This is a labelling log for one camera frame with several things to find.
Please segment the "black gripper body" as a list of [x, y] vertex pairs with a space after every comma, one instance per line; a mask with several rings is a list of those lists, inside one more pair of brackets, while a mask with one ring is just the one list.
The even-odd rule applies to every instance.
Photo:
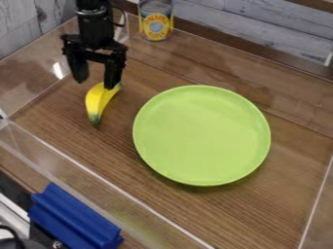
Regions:
[[77, 6], [75, 10], [77, 32], [64, 33], [63, 54], [69, 64], [84, 64], [87, 60], [99, 63], [124, 64], [127, 47], [115, 39], [112, 6]]

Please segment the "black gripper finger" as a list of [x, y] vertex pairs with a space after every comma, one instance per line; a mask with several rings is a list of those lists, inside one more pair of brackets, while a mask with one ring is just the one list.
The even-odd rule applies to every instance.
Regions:
[[104, 66], [104, 88], [112, 89], [120, 82], [122, 69], [126, 66], [126, 59], [123, 57], [108, 58]]
[[72, 77], [81, 84], [90, 76], [87, 59], [81, 53], [72, 50], [67, 52], [67, 59]]

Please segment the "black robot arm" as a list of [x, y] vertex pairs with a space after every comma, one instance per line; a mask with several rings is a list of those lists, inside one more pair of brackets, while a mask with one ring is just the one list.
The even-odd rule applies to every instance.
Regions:
[[127, 46], [115, 39], [114, 8], [110, 0], [75, 0], [77, 34], [61, 35], [63, 55], [67, 57], [73, 79], [81, 84], [90, 77], [88, 61], [104, 65], [104, 88], [120, 82], [126, 65]]

